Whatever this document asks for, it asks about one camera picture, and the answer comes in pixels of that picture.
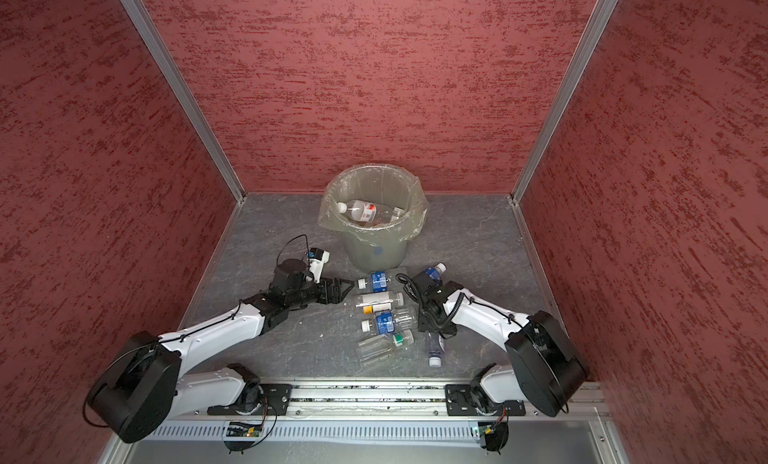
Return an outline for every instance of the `trash can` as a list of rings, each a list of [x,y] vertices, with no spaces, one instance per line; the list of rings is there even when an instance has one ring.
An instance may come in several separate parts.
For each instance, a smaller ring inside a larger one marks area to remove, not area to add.
[[[400,207],[406,213],[392,223],[360,227],[336,208],[336,203],[352,199]],[[406,257],[408,241],[422,230],[427,208],[418,177],[398,166],[365,163],[341,172],[328,184],[317,223],[341,232],[350,262],[371,272],[398,267]]]

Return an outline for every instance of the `blue bottle label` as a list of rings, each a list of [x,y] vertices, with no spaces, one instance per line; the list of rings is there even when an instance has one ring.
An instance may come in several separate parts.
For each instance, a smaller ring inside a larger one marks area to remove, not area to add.
[[[376,313],[376,327],[379,328],[379,334],[395,332],[395,321],[392,320],[392,313],[389,310]]]
[[[371,284],[373,284],[373,292],[387,291],[386,272],[383,270],[371,272]]]
[[[437,269],[435,269],[434,267],[427,267],[426,269],[424,269],[424,272],[426,272],[426,274],[430,278],[432,278],[432,280],[434,280],[438,284],[442,284],[442,277],[440,277],[440,273],[438,272]]]

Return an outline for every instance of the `plastic bottle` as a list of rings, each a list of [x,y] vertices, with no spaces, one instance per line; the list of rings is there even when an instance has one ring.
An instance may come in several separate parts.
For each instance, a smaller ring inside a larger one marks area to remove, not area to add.
[[[390,290],[392,284],[396,282],[395,276],[400,273],[406,273],[406,270],[398,267],[397,269],[371,272],[369,277],[357,280],[357,288],[365,292],[385,292]]]
[[[361,340],[357,344],[357,355],[360,363],[367,366],[380,360],[389,359],[395,349],[403,345],[413,344],[413,334],[404,330],[397,334],[381,334]]]
[[[443,342],[440,333],[427,332],[427,355],[429,356],[430,367],[442,366],[442,355],[446,351],[446,344]]]
[[[337,202],[336,209],[339,210],[339,213],[344,214],[347,219],[370,226],[395,222],[406,213],[404,209],[399,207],[392,209],[384,204],[357,199],[350,200],[347,203]]]
[[[398,331],[411,329],[415,322],[416,312],[406,307],[377,312],[372,318],[363,319],[360,327],[366,334],[378,335],[395,332],[395,329]]]
[[[402,293],[392,292],[391,290],[373,294],[360,294],[360,296],[352,297],[350,303],[355,307],[362,307],[362,313],[364,314],[372,314],[380,310],[398,309],[406,305],[406,301],[402,298]]]
[[[435,267],[427,267],[422,271],[430,279],[434,280],[438,286],[442,286],[442,273],[446,272],[446,265],[444,263],[436,264]]]

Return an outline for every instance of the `red wall panel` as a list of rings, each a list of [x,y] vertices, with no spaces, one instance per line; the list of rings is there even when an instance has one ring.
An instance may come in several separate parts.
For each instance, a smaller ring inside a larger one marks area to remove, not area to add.
[[[634,464],[768,462],[768,0],[620,0],[524,195]]]
[[[596,0],[144,0],[245,188],[508,192]]]
[[[234,199],[118,0],[0,14],[0,461],[92,462],[89,385],[178,324]]]

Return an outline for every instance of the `gray floor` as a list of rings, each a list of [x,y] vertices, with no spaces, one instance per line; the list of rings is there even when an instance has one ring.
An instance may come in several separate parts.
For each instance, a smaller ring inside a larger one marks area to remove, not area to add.
[[[429,197],[430,209],[421,234],[410,242],[403,266],[412,275],[443,262],[444,276],[484,299],[518,312],[544,308],[522,239],[504,196]],[[204,297],[191,309],[185,325],[199,323],[231,309],[239,298],[265,289],[275,257],[290,238],[306,233],[311,247],[331,252],[324,277],[357,279],[364,273],[347,259],[338,234],[316,224],[320,197],[251,194],[226,244]],[[292,244],[285,257],[300,258],[303,245]],[[396,358],[361,367],[355,343],[362,337],[358,309],[313,304],[292,313],[277,328],[230,347],[196,368],[196,372],[242,363],[257,375],[294,377],[445,377],[466,379],[490,363],[508,362],[506,353],[480,335],[459,327],[446,341],[441,368],[429,367],[424,335],[399,349]]]
[[[129,462],[142,464],[210,464],[211,462],[536,462],[542,464],[597,464],[600,462],[587,422],[510,422],[510,435],[501,454],[480,447],[386,446],[329,442],[270,442],[227,455],[222,442],[141,441]]]

